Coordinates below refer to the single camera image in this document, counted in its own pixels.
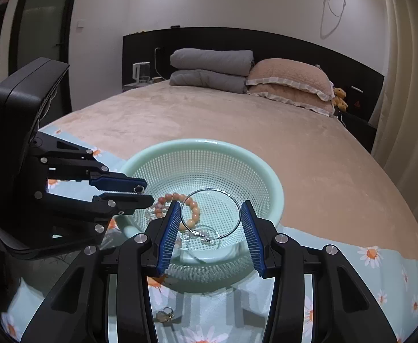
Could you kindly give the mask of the white device on nightstand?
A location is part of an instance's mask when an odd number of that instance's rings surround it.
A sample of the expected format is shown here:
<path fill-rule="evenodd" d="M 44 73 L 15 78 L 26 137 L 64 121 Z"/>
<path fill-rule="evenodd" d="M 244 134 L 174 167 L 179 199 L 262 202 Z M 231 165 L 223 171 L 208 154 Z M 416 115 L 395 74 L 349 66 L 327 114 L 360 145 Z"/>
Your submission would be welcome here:
<path fill-rule="evenodd" d="M 150 63 L 138 62 L 132 66 L 132 79 L 135 83 L 144 84 L 151 80 L 150 76 Z"/>

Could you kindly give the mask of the cream curtain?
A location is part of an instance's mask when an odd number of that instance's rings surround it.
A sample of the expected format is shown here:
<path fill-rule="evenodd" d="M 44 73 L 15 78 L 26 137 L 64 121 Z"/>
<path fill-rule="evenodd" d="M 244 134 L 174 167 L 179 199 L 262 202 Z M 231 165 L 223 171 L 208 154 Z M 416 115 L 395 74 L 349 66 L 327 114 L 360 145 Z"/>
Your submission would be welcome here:
<path fill-rule="evenodd" d="M 390 49 L 372 155 L 418 221 L 418 0 L 386 0 Z"/>

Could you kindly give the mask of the beige bed blanket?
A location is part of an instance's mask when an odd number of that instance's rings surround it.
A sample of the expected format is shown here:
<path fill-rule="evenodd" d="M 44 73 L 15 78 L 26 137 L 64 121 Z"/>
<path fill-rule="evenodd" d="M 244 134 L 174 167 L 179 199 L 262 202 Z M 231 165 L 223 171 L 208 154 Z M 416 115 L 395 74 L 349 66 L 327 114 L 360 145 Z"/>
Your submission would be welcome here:
<path fill-rule="evenodd" d="M 264 97 L 152 84 L 53 126 L 129 159 L 174 139 L 215 139 L 262 158 L 285 194 L 283 225 L 418 260 L 418 223 L 374 158 L 336 119 Z"/>

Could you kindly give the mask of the small silver hoop bangle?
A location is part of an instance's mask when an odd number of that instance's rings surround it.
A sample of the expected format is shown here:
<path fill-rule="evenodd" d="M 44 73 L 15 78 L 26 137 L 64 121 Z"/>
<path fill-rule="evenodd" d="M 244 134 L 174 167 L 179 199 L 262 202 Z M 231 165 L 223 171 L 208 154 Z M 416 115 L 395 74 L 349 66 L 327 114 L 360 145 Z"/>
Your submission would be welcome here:
<path fill-rule="evenodd" d="M 186 231 L 182 235 L 183 244 L 186 249 L 216 249 L 221 244 L 218 232 L 206 225 Z"/>

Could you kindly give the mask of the black headboard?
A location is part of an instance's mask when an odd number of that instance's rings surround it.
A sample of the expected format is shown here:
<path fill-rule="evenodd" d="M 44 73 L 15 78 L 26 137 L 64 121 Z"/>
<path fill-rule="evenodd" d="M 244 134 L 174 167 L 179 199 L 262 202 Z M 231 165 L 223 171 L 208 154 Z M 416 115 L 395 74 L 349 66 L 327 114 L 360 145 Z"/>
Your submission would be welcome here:
<path fill-rule="evenodd" d="M 347 111 L 340 120 L 367 150 L 371 151 L 377 128 L 369 124 L 383 87 L 384 76 L 367 65 L 334 50 L 301 39 L 254 29 L 230 27 L 180 27 L 155 29 L 123 37 L 122 84 L 134 80 L 133 64 L 150 63 L 153 77 L 170 78 L 175 68 L 170 56 L 182 48 L 201 50 L 251 50 L 254 62 L 269 58 L 319 65 L 335 87 L 347 94 Z"/>

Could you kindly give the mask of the beige ruffled pillow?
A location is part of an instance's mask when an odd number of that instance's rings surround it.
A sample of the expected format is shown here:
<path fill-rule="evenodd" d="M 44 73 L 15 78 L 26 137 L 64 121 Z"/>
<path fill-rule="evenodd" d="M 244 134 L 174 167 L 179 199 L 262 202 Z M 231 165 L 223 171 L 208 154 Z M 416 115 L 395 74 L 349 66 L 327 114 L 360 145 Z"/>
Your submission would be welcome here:
<path fill-rule="evenodd" d="M 279 84 L 317 95 L 322 101 L 334 98 L 333 85 L 319 67 L 296 60 L 270 58 L 261 60 L 250 71 L 245 84 Z"/>
<path fill-rule="evenodd" d="M 305 108 L 320 115 L 331 117 L 334 106 L 331 101 L 322 101 L 317 95 L 287 87 L 281 84 L 257 84 L 248 89 L 250 95 L 265 97 L 269 100 Z"/>

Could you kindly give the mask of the upper beige ruffled pillow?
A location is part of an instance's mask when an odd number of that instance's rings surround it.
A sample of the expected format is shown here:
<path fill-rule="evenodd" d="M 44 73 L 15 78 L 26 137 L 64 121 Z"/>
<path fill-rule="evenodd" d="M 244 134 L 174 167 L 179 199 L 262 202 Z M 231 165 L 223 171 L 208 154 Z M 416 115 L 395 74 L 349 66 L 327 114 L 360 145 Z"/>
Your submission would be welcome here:
<path fill-rule="evenodd" d="M 333 85 L 319 67 L 296 60 L 270 58 L 261 60 L 250 71 L 245 84 L 279 84 L 317 95 L 322 101 L 334 98 Z"/>

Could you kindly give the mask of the lower beige ruffled pillow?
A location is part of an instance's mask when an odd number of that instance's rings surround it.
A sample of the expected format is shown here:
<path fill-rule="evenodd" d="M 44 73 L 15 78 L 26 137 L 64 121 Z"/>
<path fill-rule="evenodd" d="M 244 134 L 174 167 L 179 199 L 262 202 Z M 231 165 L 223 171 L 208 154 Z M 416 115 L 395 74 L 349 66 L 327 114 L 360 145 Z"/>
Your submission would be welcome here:
<path fill-rule="evenodd" d="M 322 101 L 317 95 L 287 87 L 281 84 L 257 84 L 248 89 L 250 95 L 265 97 L 269 100 L 305 108 L 320 115 L 331 117 L 334 106 L 331 101 Z"/>

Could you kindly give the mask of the daisy print blue cloth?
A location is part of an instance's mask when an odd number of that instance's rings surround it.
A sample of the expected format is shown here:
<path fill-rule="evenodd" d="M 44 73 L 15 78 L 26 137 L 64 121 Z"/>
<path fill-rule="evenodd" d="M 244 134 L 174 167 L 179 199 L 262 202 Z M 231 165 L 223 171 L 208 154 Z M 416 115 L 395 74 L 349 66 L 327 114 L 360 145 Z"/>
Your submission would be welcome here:
<path fill-rule="evenodd" d="M 264 139 L 245 141 L 243 147 L 266 161 L 279 176 L 285 192 L 283 224 L 280 229 L 299 244 L 319 249 L 327 244 L 317 230 L 329 225 L 330 214 L 321 214 L 324 191 L 316 184 L 298 198 L 297 178 L 307 172 L 302 153 L 281 153 L 276 143 Z M 418 326 L 418 259 L 406 259 L 388 246 L 388 231 L 380 222 L 382 209 L 368 201 L 368 194 L 347 188 L 343 198 L 355 202 L 338 210 L 335 220 L 354 233 L 365 232 L 367 239 L 339 248 L 361 275 L 391 323 L 399 342 L 404 342 Z M 68 264 L 71 256 L 17 262 L 18 288 L 0 316 L 3 331 L 19 342 L 47 291 Z M 204 293 L 178 290 L 162 281 L 149 284 L 153 311 L 173 310 L 175 317 L 158 325 L 161 342 L 259 342 L 272 298 L 271 280 L 250 272 L 241 280 Z"/>

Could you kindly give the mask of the dark door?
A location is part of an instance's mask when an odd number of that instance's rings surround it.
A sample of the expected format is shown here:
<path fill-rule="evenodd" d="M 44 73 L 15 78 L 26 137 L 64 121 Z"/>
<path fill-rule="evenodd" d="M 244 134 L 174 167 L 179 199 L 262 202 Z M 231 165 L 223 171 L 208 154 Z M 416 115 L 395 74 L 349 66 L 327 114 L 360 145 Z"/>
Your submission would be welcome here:
<path fill-rule="evenodd" d="M 39 57 L 68 62 L 75 0 L 0 0 L 0 82 Z"/>

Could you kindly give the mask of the mint green plastic basket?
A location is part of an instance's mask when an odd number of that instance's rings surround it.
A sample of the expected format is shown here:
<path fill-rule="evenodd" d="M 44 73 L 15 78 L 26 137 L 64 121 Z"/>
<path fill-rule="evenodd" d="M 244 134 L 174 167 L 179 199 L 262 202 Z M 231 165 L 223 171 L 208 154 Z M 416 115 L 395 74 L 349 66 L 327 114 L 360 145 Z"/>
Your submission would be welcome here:
<path fill-rule="evenodd" d="M 285 206 L 282 184 L 260 157 L 239 146 L 210 139 L 178 139 L 148 147 L 121 168 L 147 181 L 154 199 L 183 194 L 200 210 L 185 221 L 175 240 L 166 283 L 204 293 L 247 276 L 251 256 L 239 221 L 241 204 L 250 201 L 260 218 L 278 225 Z"/>

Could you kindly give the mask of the large silver hoop bangle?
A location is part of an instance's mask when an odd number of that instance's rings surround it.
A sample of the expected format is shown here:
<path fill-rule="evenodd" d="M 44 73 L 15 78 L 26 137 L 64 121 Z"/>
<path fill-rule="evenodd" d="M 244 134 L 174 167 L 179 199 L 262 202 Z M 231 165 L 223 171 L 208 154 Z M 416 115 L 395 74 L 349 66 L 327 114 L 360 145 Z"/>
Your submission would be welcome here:
<path fill-rule="evenodd" d="M 221 240 L 233 235 L 241 224 L 241 205 L 236 198 L 219 188 L 200 188 L 180 204 L 184 231 L 206 225 L 214 228 Z"/>

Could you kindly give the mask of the small brown teddy bear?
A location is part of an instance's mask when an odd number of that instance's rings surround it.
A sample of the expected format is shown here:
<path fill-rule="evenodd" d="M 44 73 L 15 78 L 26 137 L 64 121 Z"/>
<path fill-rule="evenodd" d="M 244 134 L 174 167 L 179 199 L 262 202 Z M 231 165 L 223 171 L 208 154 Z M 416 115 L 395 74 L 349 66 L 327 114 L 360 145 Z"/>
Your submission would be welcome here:
<path fill-rule="evenodd" d="M 332 104 L 334 108 L 340 111 L 346 111 L 348 105 L 345 102 L 345 97 L 346 97 L 345 91 L 339 87 L 334 87 L 333 92 L 334 92 L 334 98 L 332 99 Z"/>

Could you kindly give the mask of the grey folded blanket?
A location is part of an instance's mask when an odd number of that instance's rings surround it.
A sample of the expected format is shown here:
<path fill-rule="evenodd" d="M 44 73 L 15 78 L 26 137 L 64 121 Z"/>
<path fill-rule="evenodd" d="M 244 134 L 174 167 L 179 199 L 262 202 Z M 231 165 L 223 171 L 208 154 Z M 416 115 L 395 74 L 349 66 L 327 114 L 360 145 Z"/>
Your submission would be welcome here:
<path fill-rule="evenodd" d="M 179 70 L 207 70 L 247 77 L 254 62 L 251 50 L 200 50 L 183 48 L 170 56 L 170 64 Z"/>
<path fill-rule="evenodd" d="M 207 70 L 179 70 L 172 73 L 172 86 L 207 87 L 219 91 L 243 94 L 247 91 L 245 78 Z"/>

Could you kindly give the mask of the upper grey folded blanket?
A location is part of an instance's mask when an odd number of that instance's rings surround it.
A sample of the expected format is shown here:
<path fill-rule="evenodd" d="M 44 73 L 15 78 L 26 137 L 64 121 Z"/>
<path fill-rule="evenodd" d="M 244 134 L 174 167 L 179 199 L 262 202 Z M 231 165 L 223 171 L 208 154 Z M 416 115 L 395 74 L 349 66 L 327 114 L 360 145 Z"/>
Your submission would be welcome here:
<path fill-rule="evenodd" d="M 183 48 L 170 56 L 170 64 L 179 70 L 207 70 L 247 77 L 254 62 L 251 50 L 200 50 Z"/>

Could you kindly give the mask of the lower grey folded blanket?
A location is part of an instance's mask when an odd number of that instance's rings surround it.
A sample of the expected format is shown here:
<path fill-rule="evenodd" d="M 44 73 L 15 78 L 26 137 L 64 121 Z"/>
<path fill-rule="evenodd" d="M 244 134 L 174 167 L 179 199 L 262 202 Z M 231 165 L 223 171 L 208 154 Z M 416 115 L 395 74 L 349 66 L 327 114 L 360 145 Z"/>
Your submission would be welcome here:
<path fill-rule="evenodd" d="M 245 78 L 207 70 L 179 70 L 172 73 L 172 86 L 207 87 L 219 91 L 243 94 L 247 91 Z"/>

